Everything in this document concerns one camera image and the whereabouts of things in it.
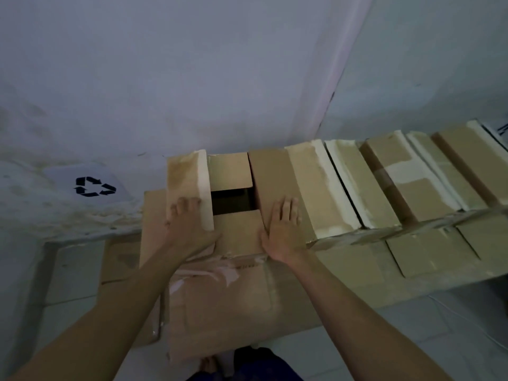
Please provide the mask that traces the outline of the cardboard box with white-edged flaps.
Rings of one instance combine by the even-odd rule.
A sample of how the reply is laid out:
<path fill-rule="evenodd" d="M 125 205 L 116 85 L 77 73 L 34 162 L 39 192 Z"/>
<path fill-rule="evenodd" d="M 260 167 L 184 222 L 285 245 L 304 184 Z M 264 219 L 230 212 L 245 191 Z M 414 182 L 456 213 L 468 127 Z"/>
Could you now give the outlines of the cardboard box with white-edged flaps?
<path fill-rule="evenodd" d="M 477 120 L 431 139 L 489 207 L 508 211 L 508 144 Z"/>
<path fill-rule="evenodd" d="M 405 233 L 454 226 L 490 210 L 428 134 L 396 130 L 361 142 L 359 151 Z"/>
<path fill-rule="evenodd" d="M 325 140 L 359 220 L 368 231 L 397 233 L 402 225 L 354 140 Z"/>

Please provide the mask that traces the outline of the white label with black print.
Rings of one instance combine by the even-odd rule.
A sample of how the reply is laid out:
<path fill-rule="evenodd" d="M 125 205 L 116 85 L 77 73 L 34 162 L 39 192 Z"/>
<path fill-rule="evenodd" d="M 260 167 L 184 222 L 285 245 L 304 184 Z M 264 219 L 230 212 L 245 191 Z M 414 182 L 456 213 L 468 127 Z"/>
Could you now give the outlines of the white label with black print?
<path fill-rule="evenodd" d="M 501 126 L 495 126 L 493 122 L 479 121 L 479 124 L 502 148 L 508 152 L 508 122 Z"/>

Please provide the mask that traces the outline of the person's right forearm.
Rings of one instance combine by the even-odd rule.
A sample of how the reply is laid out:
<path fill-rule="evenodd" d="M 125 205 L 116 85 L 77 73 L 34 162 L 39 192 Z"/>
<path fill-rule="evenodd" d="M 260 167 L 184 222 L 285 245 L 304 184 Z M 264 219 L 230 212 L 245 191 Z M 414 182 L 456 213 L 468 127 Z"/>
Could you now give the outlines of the person's right forearm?
<path fill-rule="evenodd" d="M 355 381 L 453 381 L 307 250 L 271 253 L 295 275 Z"/>

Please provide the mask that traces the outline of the person's right hand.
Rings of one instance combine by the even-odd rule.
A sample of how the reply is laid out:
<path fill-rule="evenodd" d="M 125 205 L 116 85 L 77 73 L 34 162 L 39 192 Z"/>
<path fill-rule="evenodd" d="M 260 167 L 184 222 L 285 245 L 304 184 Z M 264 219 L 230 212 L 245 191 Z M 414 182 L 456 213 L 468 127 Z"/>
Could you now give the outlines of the person's right hand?
<path fill-rule="evenodd" d="M 301 230 L 296 225 L 296 218 L 301 215 L 299 200 L 291 197 L 291 220 L 281 221 L 281 202 L 274 202 L 270 225 L 266 230 L 271 241 L 271 250 L 264 252 L 273 260 L 291 266 L 298 258 L 307 252 L 305 240 Z"/>

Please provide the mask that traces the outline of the person's left forearm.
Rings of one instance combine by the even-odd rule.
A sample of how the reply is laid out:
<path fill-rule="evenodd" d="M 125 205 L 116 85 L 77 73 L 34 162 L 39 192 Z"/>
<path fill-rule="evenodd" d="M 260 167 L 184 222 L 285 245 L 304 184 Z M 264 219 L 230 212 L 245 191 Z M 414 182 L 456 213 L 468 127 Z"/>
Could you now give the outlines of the person's left forearm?
<path fill-rule="evenodd" d="M 113 381 L 171 276 L 192 254 L 189 245 L 160 248 L 6 381 Z"/>

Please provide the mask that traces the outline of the flattened brown cardboard sheet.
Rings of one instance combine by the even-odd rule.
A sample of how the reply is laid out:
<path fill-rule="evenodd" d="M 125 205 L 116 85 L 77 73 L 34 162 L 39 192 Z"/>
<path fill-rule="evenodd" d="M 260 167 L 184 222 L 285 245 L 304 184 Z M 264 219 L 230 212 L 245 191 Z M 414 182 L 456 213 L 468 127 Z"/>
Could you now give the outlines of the flattened brown cardboard sheet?
<path fill-rule="evenodd" d="M 104 253 L 99 276 L 97 302 L 104 295 L 112 293 L 118 284 L 125 282 L 139 269 L 141 250 L 141 234 L 114 236 L 105 241 Z M 164 325 L 163 300 L 165 292 L 162 292 L 149 317 L 139 331 L 132 348 L 148 346 L 158 342 L 162 337 Z"/>

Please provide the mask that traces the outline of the long low cardboard box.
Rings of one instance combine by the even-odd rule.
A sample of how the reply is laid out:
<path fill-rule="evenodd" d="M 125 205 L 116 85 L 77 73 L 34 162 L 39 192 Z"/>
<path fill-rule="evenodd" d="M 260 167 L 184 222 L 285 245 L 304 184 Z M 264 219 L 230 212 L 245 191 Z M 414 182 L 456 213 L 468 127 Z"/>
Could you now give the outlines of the long low cardboard box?
<path fill-rule="evenodd" d="M 373 308 L 508 274 L 508 215 L 316 253 Z"/>

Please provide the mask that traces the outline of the brown cardboard box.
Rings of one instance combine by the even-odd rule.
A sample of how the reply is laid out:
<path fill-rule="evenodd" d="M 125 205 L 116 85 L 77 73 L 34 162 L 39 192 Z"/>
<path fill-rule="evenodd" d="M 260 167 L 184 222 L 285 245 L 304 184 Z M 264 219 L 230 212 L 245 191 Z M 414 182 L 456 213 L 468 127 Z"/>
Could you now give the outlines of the brown cardboard box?
<path fill-rule="evenodd" d="M 351 244 L 362 230 L 321 140 L 248 153 L 199 150 L 168 158 L 166 173 L 166 188 L 144 193 L 141 263 L 162 242 L 170 206 L 180 197 L 200 198 L 203 228 L 221 233 L 183 266 L 191 272 L 262 263 L 257 233 L 269 228 L 273 203 L 282 196 L 298 198 L 303 237 L 316 250 Z"/>

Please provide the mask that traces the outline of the torn white packing tape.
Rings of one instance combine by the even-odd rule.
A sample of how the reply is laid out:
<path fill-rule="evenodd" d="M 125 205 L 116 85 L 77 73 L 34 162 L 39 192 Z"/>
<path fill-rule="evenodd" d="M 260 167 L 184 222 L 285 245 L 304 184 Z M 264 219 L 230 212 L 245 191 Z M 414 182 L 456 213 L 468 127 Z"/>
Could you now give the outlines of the torn white packing tape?
<path fill-rule="evenodd" d="M 238 269 L 226 261 L 194 261 L 186 262 L 172 275 L 168 291 L 169 295 L 177 292 L 187 279 L 210 277 L 216 281 L 225 280 L 228 286 L 239 278 Z"/>

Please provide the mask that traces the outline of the person's bare foot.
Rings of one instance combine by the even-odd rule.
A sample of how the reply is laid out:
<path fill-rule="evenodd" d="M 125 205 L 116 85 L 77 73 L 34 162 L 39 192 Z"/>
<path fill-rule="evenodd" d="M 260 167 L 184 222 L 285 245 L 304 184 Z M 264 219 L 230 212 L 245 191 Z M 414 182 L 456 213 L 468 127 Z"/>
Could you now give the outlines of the person's bare foot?
<path fill-rule="evenodd" d="M 222 370 L 216 356 L 201 358 L 198 373 L 207 375 L 218 373 L 219 375 L 222 375 Z"/>

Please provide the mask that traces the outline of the large taped cardboard box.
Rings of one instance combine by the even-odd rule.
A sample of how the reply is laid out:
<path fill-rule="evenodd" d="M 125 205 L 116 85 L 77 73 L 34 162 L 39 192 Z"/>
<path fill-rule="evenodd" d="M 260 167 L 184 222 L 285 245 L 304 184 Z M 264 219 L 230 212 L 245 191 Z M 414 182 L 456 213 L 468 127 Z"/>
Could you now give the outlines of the large taped cardboard box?
<path fill-rule="evenodd" d="M 210 277 L 187 279 L 166 296 L 170 364 L 321 325 L 305 290 L 284 264 L 268 260 L 238 273 L 228 286 Z"/>

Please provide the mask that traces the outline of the person's left hand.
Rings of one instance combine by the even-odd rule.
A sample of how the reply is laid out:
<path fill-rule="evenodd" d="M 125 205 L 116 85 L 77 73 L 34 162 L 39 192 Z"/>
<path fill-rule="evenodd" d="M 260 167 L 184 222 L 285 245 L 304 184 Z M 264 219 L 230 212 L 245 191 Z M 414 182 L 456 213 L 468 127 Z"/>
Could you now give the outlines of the person's left hand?
<path fill-rule="evenodd" d="M 177 208 L 177 217 L 171 225 L 166 222 L 166 236 L 163 250 L 172 262 L 178 264 L 195 256 L 212 245 L 204 244 L 204 227 L 202 226 L 200 205 L 201 200 L 194 198 L 194 219 L 184 216 L 184 198 L 177 200 L 170 208 Z"/>

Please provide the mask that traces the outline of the person's dark blue shorts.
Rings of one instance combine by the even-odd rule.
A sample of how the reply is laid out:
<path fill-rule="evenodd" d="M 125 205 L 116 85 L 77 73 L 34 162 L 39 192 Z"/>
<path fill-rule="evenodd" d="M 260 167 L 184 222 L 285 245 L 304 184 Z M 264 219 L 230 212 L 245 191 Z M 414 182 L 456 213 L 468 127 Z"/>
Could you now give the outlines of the person's dark blue shorts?
<path fill-rule="evenodd" d="M 245 346 L 234 351 L 231 381 L 304 381 L 269 348 Z"/>

